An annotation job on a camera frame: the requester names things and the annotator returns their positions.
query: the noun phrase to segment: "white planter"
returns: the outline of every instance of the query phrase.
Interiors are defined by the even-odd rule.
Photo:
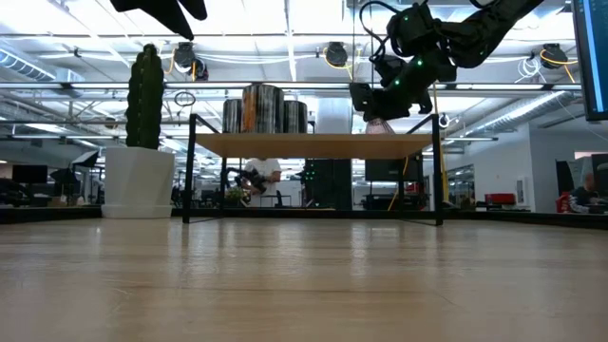
[[[106,151],[104,217],[170,218],[175,156],[141,147]]]

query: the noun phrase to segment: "wooden floor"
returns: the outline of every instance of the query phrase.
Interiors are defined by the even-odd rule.
[[[499,222],[0,226],[0,340],[608,340],[608,234]]]

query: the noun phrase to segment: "robotic arm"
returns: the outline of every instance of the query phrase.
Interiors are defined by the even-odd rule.
[[[370,57],[380,74],[383,89],[371,89],[366,84],[351,84],[352,104],[365,112],[364,121],[384,120],[409,116],[412,104],[420,106],[420,114],[432,110],[428,87],[435,81],[453,82],[456,68],[479,66],[515,26],[518,20],[537,7],[543,0],[496,0],[481,6],[480,10],[462,23],[442,22],[433,19],[428,0],[421,5],[398,11],[380,2],[369,1],[367,6],[380,5],[395,12],[387,25],[387,37],[381,39],[364,26],[364,30],[380,47]],[[412,57],[409,62],[386,55],[386,43],[399,57]]]

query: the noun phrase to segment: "computer monitor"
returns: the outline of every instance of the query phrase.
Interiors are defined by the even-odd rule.
[[[366,181],[399,181],[399,173],[403,172],[405,161],[400,160],[366,160]],[[408,158],[408,168],[403,176],[404,181],[419,181],[422,177],[422,154]]]
[[[25,184],[46,184],[48,167],[46,165],[13,165],[12,180]]]
[[[572,4],[587,121],[608,120],[608,2],[573,0]]]

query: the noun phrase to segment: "cactus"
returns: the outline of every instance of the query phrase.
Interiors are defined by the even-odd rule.
[[[126,145],[130,147],[159,148],[162,119],[161,58],[152,44],[143,47],[131,67],[128,108],[126,116]]]

